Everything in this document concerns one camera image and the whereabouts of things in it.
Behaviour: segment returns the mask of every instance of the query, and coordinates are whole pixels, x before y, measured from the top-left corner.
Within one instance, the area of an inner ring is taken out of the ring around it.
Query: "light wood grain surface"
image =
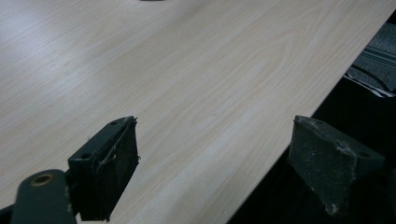
[[[141,163],[112,223],[224,223],[391,0],[0,0],[0,206],[113,119]]]

